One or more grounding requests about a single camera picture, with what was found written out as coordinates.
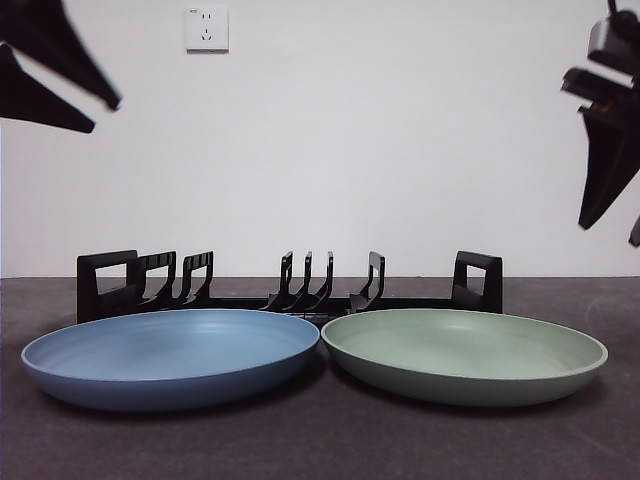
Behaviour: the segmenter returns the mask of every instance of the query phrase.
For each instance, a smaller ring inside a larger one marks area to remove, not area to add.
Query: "blue plate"
[[[237,400],[293,376],[318,329],[250,310],[177,310],[107,318],[44,335],[22,350],[38,386],[100,410],[152,412]]]

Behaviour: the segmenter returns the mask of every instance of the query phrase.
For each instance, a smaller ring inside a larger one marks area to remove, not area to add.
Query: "plate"
[[[507,407],[586,385],[607,360],[598,340],[560,325],[459,310],[381,310],[327,323],[322,338],[355,377],[432,402]]]
[[[107,318],[44,335],[22,362],[48,394],[100,410],[202,407],[293,376],[319,339],[310,322],[249,310],[176,310]]]

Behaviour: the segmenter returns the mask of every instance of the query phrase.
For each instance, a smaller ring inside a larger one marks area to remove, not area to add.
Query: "green plate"
[[[408,397],[505,407],[548,402],[586,385],[607,361],[598,340],[560,325],[462,310],[380,310],[322,328],[355,377]]]

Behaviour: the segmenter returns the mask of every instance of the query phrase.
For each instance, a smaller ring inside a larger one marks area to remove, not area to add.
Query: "dark gray table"
[[[273,279],[219,279],[260,295]],[[336,293],[358,281],[339,279]],[[389,294],[446,296],[447,279],[390,279]],[[505,312],[579,328],[610,360],[589,387],[536,407],[404,399],[338,370],[320,347],[298,377],[253,399],[169,415],[104,414],[40,393],[30,340],[74,323],[75,280],[2,281],[2,478],[637,479],[640,279],[506,279]]]

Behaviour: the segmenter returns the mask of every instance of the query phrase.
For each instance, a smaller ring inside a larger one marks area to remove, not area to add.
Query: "wall socket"
[[[187,53],[229,51],[229,9],[224,5],[189,8],[184,12]]]

